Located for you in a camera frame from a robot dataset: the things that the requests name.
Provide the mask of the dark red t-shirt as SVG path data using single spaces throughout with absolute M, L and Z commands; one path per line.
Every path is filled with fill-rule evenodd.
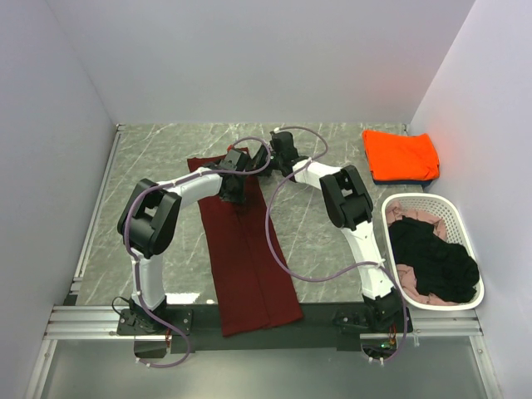
M 275 328 L 303 318 L 293 281 L 266 240 L 267 206 L 259 179 L 246 178 L 245 201 L 199 201 L 224 337 Z

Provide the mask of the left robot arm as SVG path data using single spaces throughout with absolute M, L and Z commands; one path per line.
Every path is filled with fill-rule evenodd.
M 200 167 L 178 179 L 154 182 L 140 180 L 133 189 L 117 224 L 131 256 L 134 288 L 132 302 L 142 309 L 136 323 L 144 332 L 160 332 L 166 323 L 163 287 L 163 256 L 172 242 L 181 209 L 218 196 L 244 202 L 245 175 Z

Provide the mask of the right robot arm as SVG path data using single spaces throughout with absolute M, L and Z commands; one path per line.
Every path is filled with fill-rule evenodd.
M 311 158 L 284 160 L 280 153 L 270 155 L 262 145 L 246 166 L 251 170 L 280 170 L 286 181 L 321 191 L 328 218 L 346 238 L 356 261 L 330 278 L 356 269 L 362 285 L 362 315 L 358 325 L 382 332 L 404 315 L 404 303 L 397 285 L 385 270 L 372 223 L 373 202 L 357 168 L 322 164 Z

